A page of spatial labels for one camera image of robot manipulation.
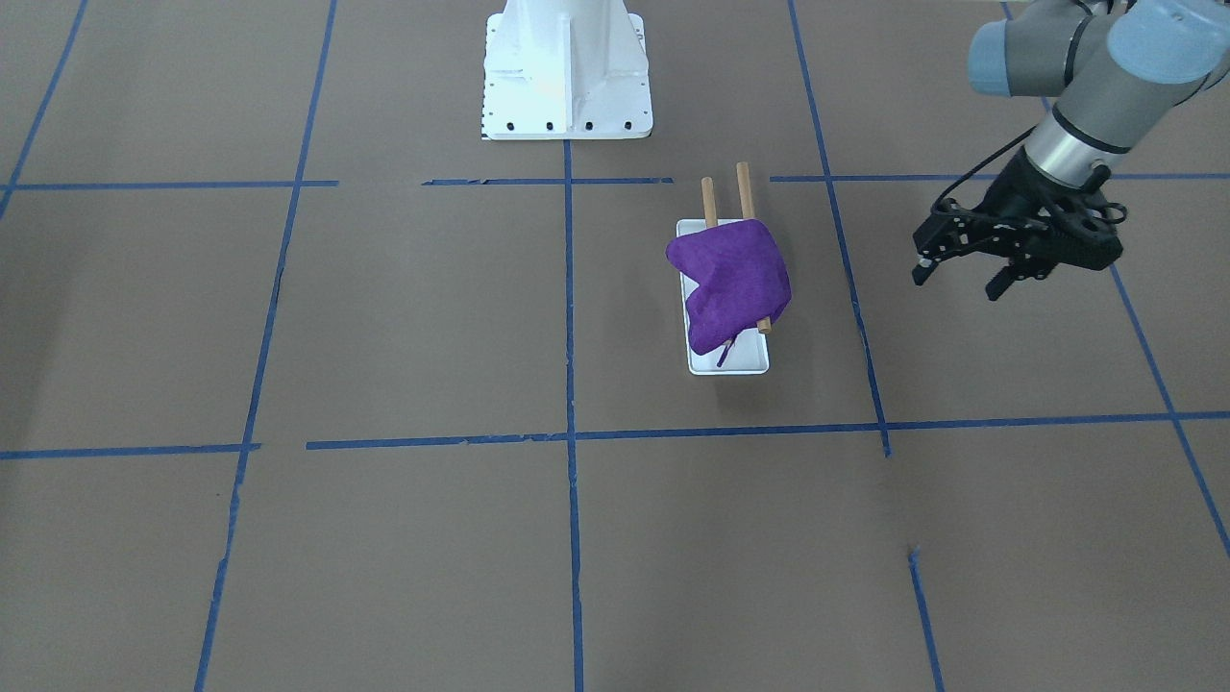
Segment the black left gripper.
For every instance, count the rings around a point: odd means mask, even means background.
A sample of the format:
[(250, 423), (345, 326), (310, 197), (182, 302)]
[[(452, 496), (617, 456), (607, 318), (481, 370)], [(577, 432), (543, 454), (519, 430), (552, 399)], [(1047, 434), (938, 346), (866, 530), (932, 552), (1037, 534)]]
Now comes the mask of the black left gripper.
[(966, 209), (952, 194), (988, 163), (982, 161), (950, 184), (913, 234), (918, 250), (918, 264), (911, 268), (914, 285), (926, 284), (945, 261), (998, 256), (1009, 264), (985, 285), (986, 297), (995, 302), (1018, 281), (1044, 281), (1059, 264), (1105, 270), (1121, 258), (1119, 224), (1125, 220), (1125, 208), (1108, 202), (1101, 191), (1112, 176), (1105, 161), (1093, 162), (1084, 184), (1069, 187), (1054, 183), (1018, 150), (982, 202)]

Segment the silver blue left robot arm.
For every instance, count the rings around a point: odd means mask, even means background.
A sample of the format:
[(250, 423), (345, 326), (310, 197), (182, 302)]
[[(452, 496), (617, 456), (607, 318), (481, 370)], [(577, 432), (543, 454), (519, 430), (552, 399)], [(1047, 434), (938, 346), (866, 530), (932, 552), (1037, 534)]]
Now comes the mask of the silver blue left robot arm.
[(970, 87), (1050, 109), (998, 152), (975, 206), (946, 188), (913, 235), (914, 284), (967, 254), (998, 256), (986, 297), (1066, 264), (1106, 270), (1123, 254), (1125, 206), (1102, 188), (1168, 111), (1228, 75), (1225, 1), (1032, 1), (972, 37)]

